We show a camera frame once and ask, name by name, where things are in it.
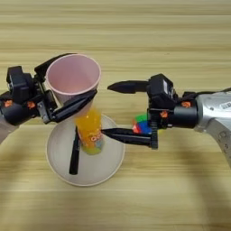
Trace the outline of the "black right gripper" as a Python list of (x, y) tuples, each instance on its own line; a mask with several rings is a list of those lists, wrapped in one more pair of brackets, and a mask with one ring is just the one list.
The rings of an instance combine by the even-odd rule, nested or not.
[[(144, 80), (127, 80), (116, 82), (107, 88), (123, 93), (135, 94), (145, 92), (149, 82)], [(171, 127), (194, 128), (199, 120), (196, 92), (185, 92), (182, 97), (174, 94), (149, 95), (147, 117), (151, 135), (138, 134), (127, 128), (102, 129), (101, 133), (121, 143), (144, 145), (158, 149), (158, 131)]]

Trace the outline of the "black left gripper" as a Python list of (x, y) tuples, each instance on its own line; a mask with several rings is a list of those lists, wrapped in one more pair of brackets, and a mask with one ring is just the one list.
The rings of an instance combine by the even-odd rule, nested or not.
[(36, 75), (29, 73), (8, 74), (8, 90), (0, 95), (0, 111), (10, 125), (21, 125), (28, 120), (40, 117), (45, 124), (59, 123), (74, 115), (83, 115), (91, 107), (97, 90), (77, 95), (58, 107), (50, 90), (43, 85), (48, 67), (57, 59), (68, 56), (64, 53), (44, 61), (34, 68)]

